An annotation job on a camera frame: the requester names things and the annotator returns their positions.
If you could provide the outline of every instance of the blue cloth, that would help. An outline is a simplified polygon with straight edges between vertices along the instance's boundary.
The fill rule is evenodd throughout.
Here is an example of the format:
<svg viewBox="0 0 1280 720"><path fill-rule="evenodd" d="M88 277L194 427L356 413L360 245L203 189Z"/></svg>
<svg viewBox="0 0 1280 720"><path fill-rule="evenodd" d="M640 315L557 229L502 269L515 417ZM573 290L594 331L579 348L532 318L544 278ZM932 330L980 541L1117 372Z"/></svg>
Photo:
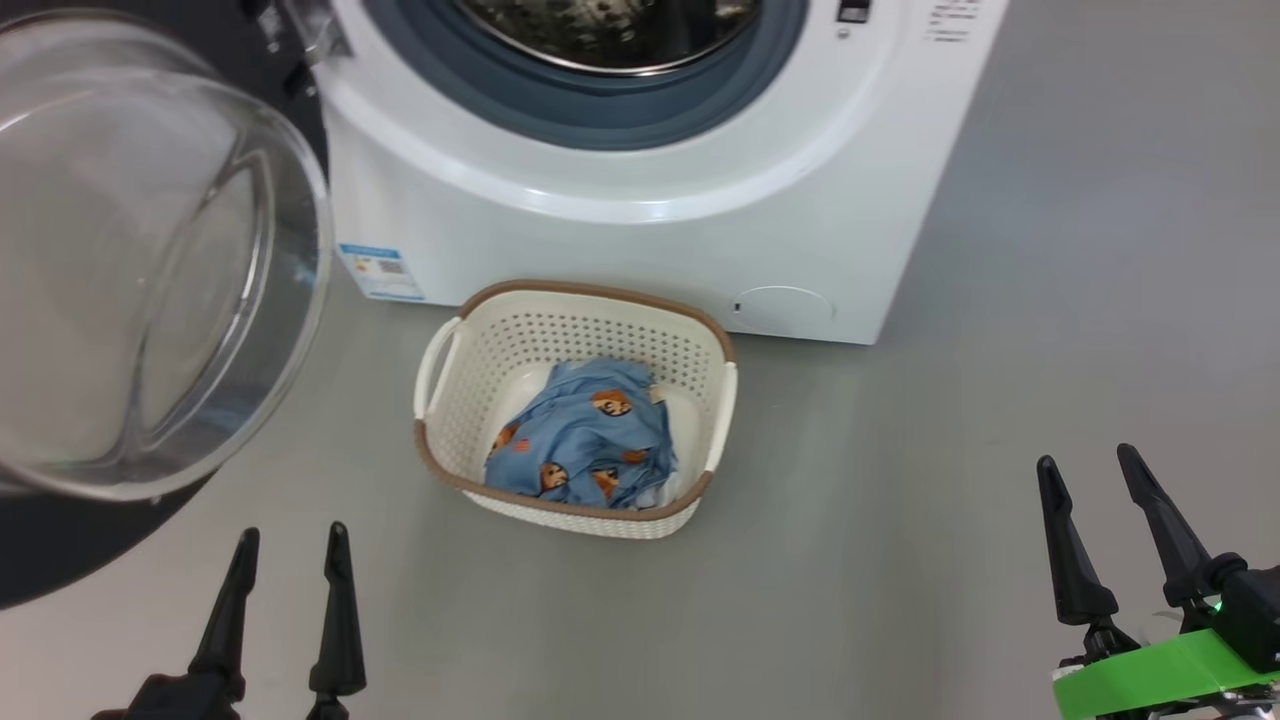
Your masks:
<svg viewBox="0 0 1280 720"><path fill-rule="evenodd" d="M653 402L640 363L561 363L494 441L485 484L590 507L653 505L676 465L667 404Z"/></svg>

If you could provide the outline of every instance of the basket handle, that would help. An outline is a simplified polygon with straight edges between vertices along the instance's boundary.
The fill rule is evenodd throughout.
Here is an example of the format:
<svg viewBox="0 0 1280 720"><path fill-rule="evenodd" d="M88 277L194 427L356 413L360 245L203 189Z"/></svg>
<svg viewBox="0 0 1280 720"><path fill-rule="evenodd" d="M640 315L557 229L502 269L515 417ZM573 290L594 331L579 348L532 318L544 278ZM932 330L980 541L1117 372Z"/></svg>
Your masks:
<svg viewBox="0 0 1280 720"><path fill-rule="evenodd" d="M440 375L435 379L435 387L429 389L431 370L439 363L440 354L444 352L445 346L453 347L449 340L453 338L453 333L461 323L462 318L453 318L448 323L444 323L435 332L435 336L431 337L431 342L426 345L426 352L422 354L422 364L417 366L417 380L413 383L413 416L419 420L425 420L426 415L431 410L435 410L435 402L439 400L439 389L444 384L443 380L448 368L440 370Z"/></svg>
<svg viewBox="0 0 1280 720"><path fill-rule="evenodd" d="M714 473L724 454L728 441L728 427L733 421L733 405L737 402L737 363L724 363L724 378L721 379L721 406L716 414L716 427L712 428L712 447L707 454L704 473Z"/></svg>

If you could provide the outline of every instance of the sticker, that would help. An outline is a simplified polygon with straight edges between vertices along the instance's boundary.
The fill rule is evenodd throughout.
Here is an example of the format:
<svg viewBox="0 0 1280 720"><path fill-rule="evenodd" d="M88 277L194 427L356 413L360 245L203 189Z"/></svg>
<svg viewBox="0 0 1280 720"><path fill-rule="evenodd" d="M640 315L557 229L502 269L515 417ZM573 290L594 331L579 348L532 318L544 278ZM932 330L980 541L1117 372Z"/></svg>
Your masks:
<svg viewBox="0 0 1280 720"><path fill-rule="evenodd" d="M399 251L366 245L338 245L338 249L365 297L412 302L426 300Z"/></svg>
<svg viewBox="0 0 1280 720"><path fill-rule="evenodd" d="M980 9L982 0L934 0L924 41L968 42Z"/></svg>

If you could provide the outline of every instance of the laundry basket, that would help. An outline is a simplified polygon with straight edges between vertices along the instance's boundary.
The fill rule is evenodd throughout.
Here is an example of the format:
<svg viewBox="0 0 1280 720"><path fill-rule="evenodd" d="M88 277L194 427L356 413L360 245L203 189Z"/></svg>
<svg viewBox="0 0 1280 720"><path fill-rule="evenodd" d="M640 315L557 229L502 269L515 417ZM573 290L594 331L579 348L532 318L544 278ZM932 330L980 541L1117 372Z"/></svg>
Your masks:
<svg viewBox="0 0 1280 720"><path fill-rule="evenodd" d="M666 398L677 468L659 505L582 507L486 487L485 459L502 427L553 366L593 357L644 363ZM562 530L657 539L698 510L736 397L733 347L707 314L605 287L516 281L481 291L431 338L413 388L415 437L428 468L483 507Z"/></svg>

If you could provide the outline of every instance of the floor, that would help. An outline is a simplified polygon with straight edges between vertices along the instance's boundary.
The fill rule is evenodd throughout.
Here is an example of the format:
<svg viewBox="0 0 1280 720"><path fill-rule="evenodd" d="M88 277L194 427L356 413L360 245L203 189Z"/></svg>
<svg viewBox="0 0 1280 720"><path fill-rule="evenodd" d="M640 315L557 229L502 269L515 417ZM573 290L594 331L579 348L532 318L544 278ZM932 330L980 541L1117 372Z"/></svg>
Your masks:
<svg viewBox="0 0 1280 720"><path fill-rule="evenodd" d="M663 542L431 480L410 388L449 313L338 277L244 452L110 568L0 614L0 697L87 716L179 671L256 524L241 708L302 717L342 519L353 717L1052 717L1082 633L1055 623L1039 455L1130 634L1162 632L1162 577L1119 442L1211 552L1280 562L1277 22L1270 0L1015 1L882 342L736 338L721 473Z"/></svg>

